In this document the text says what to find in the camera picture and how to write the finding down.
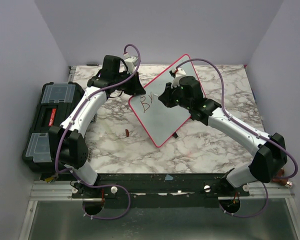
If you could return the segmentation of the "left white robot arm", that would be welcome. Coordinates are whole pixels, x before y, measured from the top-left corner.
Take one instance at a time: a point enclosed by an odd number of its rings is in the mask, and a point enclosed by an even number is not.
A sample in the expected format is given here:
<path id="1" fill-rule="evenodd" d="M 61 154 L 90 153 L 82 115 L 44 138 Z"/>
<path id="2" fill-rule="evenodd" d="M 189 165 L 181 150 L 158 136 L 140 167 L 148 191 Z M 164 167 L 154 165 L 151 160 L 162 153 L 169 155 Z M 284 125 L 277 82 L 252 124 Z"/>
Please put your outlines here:
<path id="1" fill-rule="evenodd" d="M 102 68 L 87 82 L 83 97 L 69 116 L 48 131 L 51 158 L 58 174 L 69 171 L 81 182 L 83 191 L 91 198 L 97 197 L 101 185 L 98 174 L 91 167 L 85 135 L 99 108 L 111 94 L 121 91 L 129 96 L 146 93 L 139 79 L 140 58 L 125 53 L 123 57 L 106 55 Z"/>

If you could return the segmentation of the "pink framed whiteboard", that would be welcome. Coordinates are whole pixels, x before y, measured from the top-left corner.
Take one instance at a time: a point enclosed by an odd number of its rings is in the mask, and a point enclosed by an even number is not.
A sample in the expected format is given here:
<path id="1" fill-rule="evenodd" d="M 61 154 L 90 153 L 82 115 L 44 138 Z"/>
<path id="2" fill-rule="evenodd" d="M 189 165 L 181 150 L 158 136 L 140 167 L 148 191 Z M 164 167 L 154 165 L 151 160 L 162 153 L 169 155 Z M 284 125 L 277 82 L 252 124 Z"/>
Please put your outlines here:
<path id="1" fill-rule="evenodd" d="M 131 97 L 128 104 L 138 121 L 152 140 L 153 144 L 160 148 L 173 134 L 190 118 L 188 110 L 176 106 L 173 108 L 165 107 L 158 97 L 161 95 L 166 83 L 172 82 L 173 78 L 169 71 L 189 60 L 188 54 L 183 54 L 166 69 L 157 73 L 152 80 L 144 87 L 146 94 Z"/>

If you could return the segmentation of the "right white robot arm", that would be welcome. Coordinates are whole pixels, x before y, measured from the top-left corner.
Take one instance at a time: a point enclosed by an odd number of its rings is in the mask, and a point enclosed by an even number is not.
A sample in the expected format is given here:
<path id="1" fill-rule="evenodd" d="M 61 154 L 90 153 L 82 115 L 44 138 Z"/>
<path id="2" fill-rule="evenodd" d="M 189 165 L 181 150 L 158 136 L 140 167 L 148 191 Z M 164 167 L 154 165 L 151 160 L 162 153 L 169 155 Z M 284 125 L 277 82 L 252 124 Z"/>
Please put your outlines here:
<path id="1" fill-rule="evenodd" d="M 253 157 L 252 162 L 229 170 L 220 183 L 220 191 L 231 196 L 238 187 L 260 181 L 269 183 L 287 163 L 285 140 L 275 133 L 269 135 L 224 113 L 221 104 L 203 95 L 201 85 L 193 76 L 184 76 L 177 86 L 166 83 L 158 97 L 167 108 L 179 106 L 188 110 L 190 118 L 217 129 L 243 146 Z"/>

